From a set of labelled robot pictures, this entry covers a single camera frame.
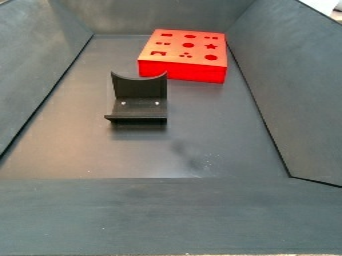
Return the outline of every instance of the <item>circular hole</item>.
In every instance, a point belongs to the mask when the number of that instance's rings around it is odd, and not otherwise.
[[[192,43],[184,43],[183,46],[184,46],[186,48],[192,48],[195,45],[194,45]]]
[[[216,60],[216,59],[218,59],[218,56],[210,54],[210,55],[206,55],[206,59],[207,59],[207,60]]]

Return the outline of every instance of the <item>black plastic holder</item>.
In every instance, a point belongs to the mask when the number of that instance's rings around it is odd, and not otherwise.
[[[115,91],[112,114],[104,118],[113,123],[167,122],[167,73],[157,77],[129,79],[111,72]]]

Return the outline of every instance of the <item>bin floor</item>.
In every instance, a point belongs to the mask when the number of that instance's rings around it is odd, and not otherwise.
[[[115,127],[109,72],[137,77],[147,36],[101,36],[2,158],[0,178],[284,177],[235,61],[224,85],[168,80],[168,124]]]

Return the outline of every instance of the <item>star-shaped hole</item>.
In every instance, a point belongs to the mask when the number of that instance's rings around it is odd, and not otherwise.
[[[207,49],[216,49],[216,47],[218,47],[218,46],[214,45],[214,44],[207,44],[206,46],[207,46]]]

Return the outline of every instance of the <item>red shape sorter box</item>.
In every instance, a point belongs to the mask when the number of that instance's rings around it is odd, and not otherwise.
[[[228,60],[222,33],[156,29],[137,58],[139,75],[223,83]]]

